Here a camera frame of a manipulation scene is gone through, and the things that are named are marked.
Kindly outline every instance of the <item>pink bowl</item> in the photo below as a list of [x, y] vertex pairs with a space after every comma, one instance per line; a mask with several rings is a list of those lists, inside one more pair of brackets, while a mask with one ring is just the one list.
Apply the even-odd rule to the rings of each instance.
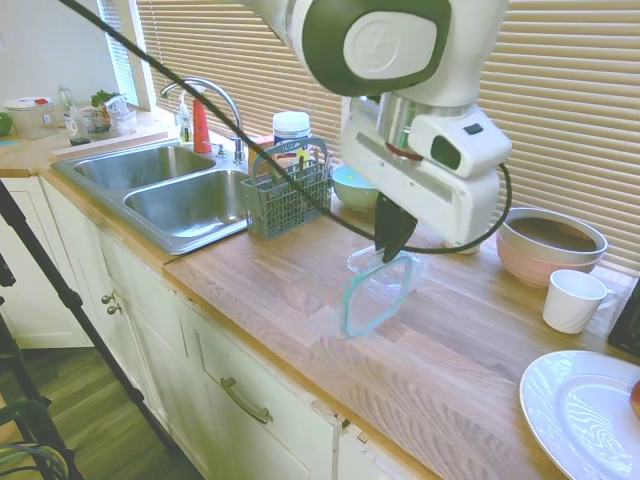
[[496, 238], [498, 256], [504, 268], [521, 282], [533, 287], [547, 287], [550, 281], [549, 277], [556, 270], [578, 270], [589, 273], [604, 255], [603, 253], [596, 260], [581, 265], [549, 262], [509, 245], [500, 232], [496, 234]]

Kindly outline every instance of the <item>faucet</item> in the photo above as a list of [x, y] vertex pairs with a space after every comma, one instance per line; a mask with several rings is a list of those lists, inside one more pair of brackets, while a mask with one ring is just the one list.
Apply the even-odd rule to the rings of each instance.
[[[233, 112], [233, 116], [236, 120], [236, 126], [240, 130], [242, 130], [242, 119], [240, 118], [240, 112], [238, 111], [236, 102], [233, 101], [233, 98], [231, 98], [231, 96], [227, 92], [225, 92], [222, 87], [216, 85], [213, 82], [210, 82], [209, 80], [206, 80], [204, 78], [199, 78], [199, 77], [185, 77], [184, 81], [189, 85], [199, 85], [201, 87], [212, 90], [218, 95], [220, 95], [224, 99], [224, 101], [227, 102], [227, 105], [229, 105], [229, 108], [231, 108], [231, 112]], [[170, 83], [160, 91], [160, 97], [169, 98], [169, 93], [171, 93], [171, 91], [177, 86], [178, 84], [175, 82]], [[233, 161], [234, 163], [237, 163], [237, 164], [243, 163], [244, 162], [244, 145], [242, 144], [242, 139], [240, 137], [231, 137], [231, 139], [236, 144]]]

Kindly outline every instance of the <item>dish drying basket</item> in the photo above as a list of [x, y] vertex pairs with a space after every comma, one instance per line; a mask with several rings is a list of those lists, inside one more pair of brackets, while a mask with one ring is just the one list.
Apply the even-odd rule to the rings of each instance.
[[[316, 147], [315, 158], [308, 157], [302, 164], [296, 162], [285, 170], [299, 187], [296, 188], [276, 171], [257, 175], [260, 166], [273, 157], [305, 146]], [[317, 157], [318, 149], [324, 161]], [[251, 177], [242, 181], [249, 232], [270, 239], [289, 232], [322, 215], [315, 205], [331, 207], [331, 171], [325, 142], [319, 138], [305, 138], [281, 143], [258, 155]]]

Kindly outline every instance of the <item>window blinds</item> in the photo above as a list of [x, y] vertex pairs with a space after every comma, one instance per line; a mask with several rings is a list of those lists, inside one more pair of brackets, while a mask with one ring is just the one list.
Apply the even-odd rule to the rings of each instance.
[[[116, 6], [116, 0], [98, 0], [98, 11], [100, 13], [100, 17], [105, 22], [118, 32], [122, 33], [122, 23]], [[126, 96], [127, 102], [130, 104], [138, 105], [138, 95], [133, 81], [131, 64], [129, 63], [129, 52], [109, 35], [106, 37], [107, 44], [109, 45], [111, 62], [113, 63], [113, 69], [116, 75], [116, 82], [118, 83], [118, 90], [120, 91], [119, 93]]]
[[[274, 113], [299, 110], [311, 115], [314, 135], [335, 145], [340, 97], [318, 85], [246, 7], [215, 0], [137, 0], [137, 5], [147, 51], [179, 75], [206, 78], [229, 92], [249, 133], [269, 135]], [[152, 76], [158, 92], [167, 81], [155, 71]], [[231, 114], [215, 94], [207, 96]], [[158, 104], [177, 111], [179, 94], [158, 98]], [[209, 121], [222, 129], [213, 116]]]
[[512, 0], [478, 104], [513, 141], [516, 205], [587, 221], [640, 272], [640, 2]]

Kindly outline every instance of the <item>white jar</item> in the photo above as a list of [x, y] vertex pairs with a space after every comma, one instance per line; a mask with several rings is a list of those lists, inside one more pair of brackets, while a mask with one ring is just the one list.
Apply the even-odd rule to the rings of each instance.
[[[311, 118], [305, 112], [280, 112], [273, 116], [273, 144], [278, 145], [291, 140], [311, 137]], [[276, 158], [282, 166], [284, 163], [297, 163], [300, 157], [309, 160], [309, 146], [297, 151], [278, 155]]]
[[24, 97], [4, 102], [4, 108], [18, 136], [25, 140], [36, 140], [58, 133], [53, 103], [47, 97]]

